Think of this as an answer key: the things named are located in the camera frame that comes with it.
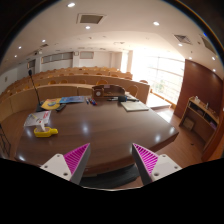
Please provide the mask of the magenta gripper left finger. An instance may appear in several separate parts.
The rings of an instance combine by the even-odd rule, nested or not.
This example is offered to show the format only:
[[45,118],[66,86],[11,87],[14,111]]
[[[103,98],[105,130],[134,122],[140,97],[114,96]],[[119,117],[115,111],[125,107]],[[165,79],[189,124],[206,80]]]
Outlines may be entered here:
[[90,156],[90,144],[84,144],[72,151],[55,154],[41,169],[72,183],[79,184]]

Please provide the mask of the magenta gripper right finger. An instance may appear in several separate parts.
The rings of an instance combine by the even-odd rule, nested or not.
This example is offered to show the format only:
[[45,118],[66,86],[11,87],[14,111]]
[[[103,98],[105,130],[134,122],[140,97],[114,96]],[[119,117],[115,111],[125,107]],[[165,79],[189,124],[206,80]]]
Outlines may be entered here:
[[181,170],[181,167],[168,155],[158,155],[136,143],[132,144],[132,155],[143,185],[147,185]]

